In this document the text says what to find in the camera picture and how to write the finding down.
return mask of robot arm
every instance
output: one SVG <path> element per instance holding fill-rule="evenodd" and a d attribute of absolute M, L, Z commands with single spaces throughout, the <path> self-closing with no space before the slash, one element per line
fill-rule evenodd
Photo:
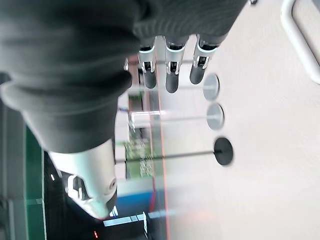
<path fill-rule="evenodd" d="M 146 85 L 152 88 L 154 46 L 143 46 L 144 41 L 167 36 L 167 88 L 175 92 L 185 45 L 180 38 L 206 35 L 213 39 L 208 46 L 219 45 L 217 39 L 226 36 L 246 2 L 0 2 L 0 69 L 12 79 L 1 85 L 1 98 L 22 113 L 68 195 L 91 216 L 106 218 L 117 196 L 111 139 L 118 97 L 131 85 L 123 69 L 126 57 L 140 49 L 143 73 L 150 77 Z M 212 52 L 199 46 L 194 67 L 203 72 Z"/>

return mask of dark gray sleeve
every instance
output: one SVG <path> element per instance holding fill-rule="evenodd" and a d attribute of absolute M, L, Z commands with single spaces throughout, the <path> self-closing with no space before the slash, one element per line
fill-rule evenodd
<path fill-rule="evenodd" d="M 2 100 L 58 153 L 114 136 L 125 58 L 157 35 L 222 41 L 246 0 L 1 0 Z"/>

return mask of white floor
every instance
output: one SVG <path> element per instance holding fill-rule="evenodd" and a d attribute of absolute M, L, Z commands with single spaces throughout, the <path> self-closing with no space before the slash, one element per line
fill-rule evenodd
<path fill-rule="evenodd" d="M 162 124 L 165 155 L 212 150 L 218 136 L 234 147 L 228 167 L 213 155 L 166 161 L 168 239 L 320 239 L 320 86 L 283 30 L 281 3 L 246 6 L 210 62 L 207 74 L 220 81 L 223 128 L 213 131 L 205 119 Z M 298 0 L 293 13 L 320 57 L 320 13 L 311 0 Z M 182 66 L 181 86 L 192 86 L 190 68 Z M 158 65 L 160 86 L 164 73 Z M 160 91 L 162 119 L 204 117 L 211 103 L 197 87 Z"/>

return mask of robotic hand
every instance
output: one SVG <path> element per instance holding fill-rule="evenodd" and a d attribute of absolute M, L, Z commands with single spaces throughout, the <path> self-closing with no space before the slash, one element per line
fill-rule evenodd
<path fill-rule="evenodd" d="M 198 84 L 246 2 L 0 2 L 0 69 L 12 79 L 1 85 L 1 99 L 22 113 L 88 214 L 108 217 L 117 198 L 112 139 L 118 97 L 131 86 L 126 57 L 139 52 L 145 86 L 153 88 L 154 37 L 165 36 L 166 88 L 174 93 L 186 42 L 197 34 L 190 80 Z"/>

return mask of floor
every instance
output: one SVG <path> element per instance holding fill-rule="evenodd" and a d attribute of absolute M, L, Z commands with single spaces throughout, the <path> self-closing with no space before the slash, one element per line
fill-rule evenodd
<path fill-rule="evenodd" d="M 206 73 L 219 77 L 215 101 L 204 98 L 201 84 L 189 83 L 194 37 L 176 93 L 164 90 L 165 66 L 157 66 L 160 117 L 166 120 L 162 154 L 211 151 L 219 136 L 234 148 L 229 166 L 213 154 L 163 160 L 156 186 L 165 189 L 168 240 L 320 237 L 320 86 L 309 79 L 283 30 L 281 3 L 245 7 Z M 316 46 L 320 13 L 312 1 L 298 0 L 293 15 Z M 157 40 L 158 61 L 162 44 Z M 314 52 L 320 56 L 319 48 Z M 215 102 L 225 120 L 213 131 L 206 113 Z"/>

